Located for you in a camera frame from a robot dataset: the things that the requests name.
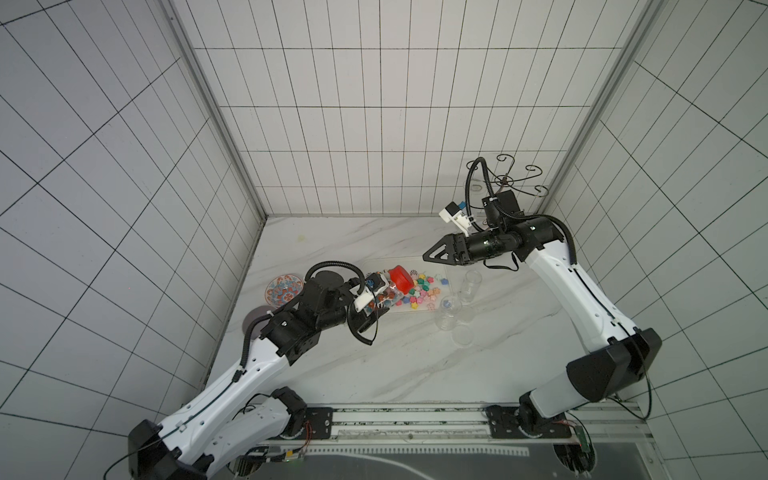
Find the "red lid candy jar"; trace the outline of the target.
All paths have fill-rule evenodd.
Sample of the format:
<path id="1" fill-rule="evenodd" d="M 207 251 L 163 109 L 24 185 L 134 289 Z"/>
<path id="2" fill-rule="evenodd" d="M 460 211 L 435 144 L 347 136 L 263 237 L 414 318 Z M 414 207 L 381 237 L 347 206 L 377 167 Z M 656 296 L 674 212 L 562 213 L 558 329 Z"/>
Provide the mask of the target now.
<path id="1" fill-rule="evenodd" d="M 395 285 L 390 280 L 388 271 L 389 270 L 383 270 L 383 271 L 375 271 L 379 272 L 382 275 L 384 275 L 389 283 L 389 287 L 387 288 L 386 292 L 379 297 L 380 302 L 378 303 L 379 308 L 395 308 L 400 307 L 404 303 L 404 299 L 410 294 L 410 291 L 407 295 L 402 294 L 399 292 Z"/>

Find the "colourful candy jar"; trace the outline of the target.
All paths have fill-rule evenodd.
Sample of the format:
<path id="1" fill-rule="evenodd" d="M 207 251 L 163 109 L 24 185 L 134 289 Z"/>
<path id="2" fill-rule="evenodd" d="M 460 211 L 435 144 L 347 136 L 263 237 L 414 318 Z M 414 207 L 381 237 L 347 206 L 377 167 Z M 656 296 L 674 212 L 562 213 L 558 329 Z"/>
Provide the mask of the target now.
<path id="1" fill-rule="evenodd" d="M 441 331 L 451 331 L 462 313 L 462 302 L 455 296 L 446 296 L 439 302 L 435 325 Z"/>

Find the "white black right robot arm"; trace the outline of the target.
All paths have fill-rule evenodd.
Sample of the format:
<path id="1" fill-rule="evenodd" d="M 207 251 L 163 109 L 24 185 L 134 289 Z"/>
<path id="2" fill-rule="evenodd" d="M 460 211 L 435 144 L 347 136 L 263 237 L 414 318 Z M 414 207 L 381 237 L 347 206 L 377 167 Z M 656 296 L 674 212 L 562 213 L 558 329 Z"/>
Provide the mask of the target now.
<path id="1" fill-rule="evenodd" d="M 479 226 L 469 203 L 449 203 L 440 216 L 458 231 L 443 236 L 423 254 L 423 260 L 467 266 L 510 254 L 527 264 L 554 293 L 586 351 L 569 362 L 561 375 L 520 397 L 515 418 L 521 432 L 537 438 L 550 424 L 564 420 L 567 411 L 647 382 L 662 346 L 660 336 L 651 328 L 637 327 L 583 272 L 566 224 L 551 215 L 524 213 L 512 190 L 494 191 L 484 158 L 470 162 L 468 171 L 482 173 L 487 226 Z"/>

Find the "clear large jar lid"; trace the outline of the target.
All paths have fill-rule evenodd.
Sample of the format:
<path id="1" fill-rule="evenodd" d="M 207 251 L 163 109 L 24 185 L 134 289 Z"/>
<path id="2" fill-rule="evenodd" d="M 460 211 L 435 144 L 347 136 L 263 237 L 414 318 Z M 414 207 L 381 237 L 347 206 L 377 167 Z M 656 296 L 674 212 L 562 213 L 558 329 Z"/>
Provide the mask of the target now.
<path id="1" fill-rule="evenodd" d="M 458 325 L 452 330 L 451 338 L 457 347 L 468 348 L 473 344 L 475 334 L 469 326 Z"/>

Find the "pile of star candies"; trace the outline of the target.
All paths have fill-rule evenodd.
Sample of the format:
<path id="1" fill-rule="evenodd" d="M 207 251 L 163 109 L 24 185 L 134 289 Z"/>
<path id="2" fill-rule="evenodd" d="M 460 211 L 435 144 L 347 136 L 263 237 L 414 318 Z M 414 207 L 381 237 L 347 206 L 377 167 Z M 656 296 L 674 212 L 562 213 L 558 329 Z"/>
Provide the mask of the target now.
<path id="1" fill-rule="evenodd" d="M 449 279 L 436 271 L 409 271 L 414 280 L 414 289 L 404 299 L 400 307 L 392 308 L 395 312 L 436 311 L 442 298 L 452 293 Z"/>

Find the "small clear candy jar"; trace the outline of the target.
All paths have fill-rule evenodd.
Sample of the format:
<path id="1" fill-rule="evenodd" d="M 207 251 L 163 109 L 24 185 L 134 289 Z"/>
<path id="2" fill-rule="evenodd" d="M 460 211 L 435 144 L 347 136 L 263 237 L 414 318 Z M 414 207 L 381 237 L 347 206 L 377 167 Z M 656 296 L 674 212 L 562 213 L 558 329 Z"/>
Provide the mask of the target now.
<path id="1" fill-rule="evenodd" d="M 471 303 L 477 296 L 483 277 L 477 270 L 468 271 L 461 284 L 458 296 L 463 303 Z"/>

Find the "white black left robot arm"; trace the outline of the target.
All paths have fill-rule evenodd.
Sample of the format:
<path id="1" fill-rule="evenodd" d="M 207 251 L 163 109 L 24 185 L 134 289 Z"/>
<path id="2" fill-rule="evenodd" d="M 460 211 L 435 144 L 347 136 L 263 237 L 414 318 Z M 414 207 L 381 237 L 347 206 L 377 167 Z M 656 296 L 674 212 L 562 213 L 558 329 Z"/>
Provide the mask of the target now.
<path id="1" fill-rule="evenodd" d="M 128 436 L 120 461 L 133 479 L 205 479 L 265 440 L 299 434 L 306 404 L 290 388 L 249 401 L 319 342 L 323 331 L 349 328 L 365 345 L 365 330 L 378 323 L 386 275 L 365 274 L 344 261 L 324 261 L 306 273 L 299 294 L 256 318 L 241 354 L 228 370 L 195 398 L 159 423 L 144 420 Z"/>

